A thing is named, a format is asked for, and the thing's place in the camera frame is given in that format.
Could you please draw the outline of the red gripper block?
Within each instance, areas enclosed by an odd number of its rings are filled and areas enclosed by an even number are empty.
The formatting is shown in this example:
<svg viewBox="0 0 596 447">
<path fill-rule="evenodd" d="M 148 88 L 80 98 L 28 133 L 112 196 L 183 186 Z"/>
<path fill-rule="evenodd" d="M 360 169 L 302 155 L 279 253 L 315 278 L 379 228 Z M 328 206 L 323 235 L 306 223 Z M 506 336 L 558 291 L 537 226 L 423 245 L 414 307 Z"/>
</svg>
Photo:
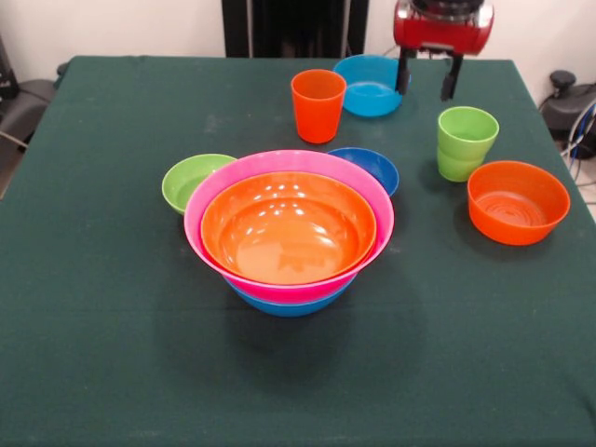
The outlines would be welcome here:
<svg viewBox="0 0 596 447">
<path fill-rule="evenodd" d="M 494 6 L 486 2 L 398 2 L 394 10 L 394 40 L 400 47 L 396 91 L 407 93 L 412 51 L 453 54 L 443 79 L 440 99 L 454 97 L 462 55 L 478 55 L 494 24 Z"/>
</svg>

